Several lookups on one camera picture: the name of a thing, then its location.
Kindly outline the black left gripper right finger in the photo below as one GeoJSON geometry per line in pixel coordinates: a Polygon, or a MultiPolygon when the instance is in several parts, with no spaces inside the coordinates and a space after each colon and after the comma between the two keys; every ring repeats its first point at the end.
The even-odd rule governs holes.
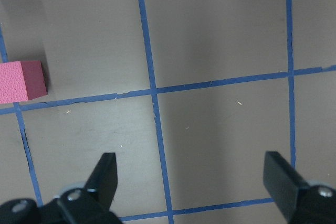
{"type": "Polygon", "coordinates": [[[287,223],[335,223],[335,188],[305,180],[280,153],[265,153],[263,183],[287,223]]]}

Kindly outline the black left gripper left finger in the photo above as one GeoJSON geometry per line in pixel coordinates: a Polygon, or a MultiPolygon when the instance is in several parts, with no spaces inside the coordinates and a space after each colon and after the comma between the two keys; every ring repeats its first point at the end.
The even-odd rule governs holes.
{"type": "Polygon", "coordinates": [[[118,185],[115,153],[104,153],[82,188],[63,192],[43,206],[30,198],[1,204],[1,223],[121,223],[110,211],[118,185]]]}

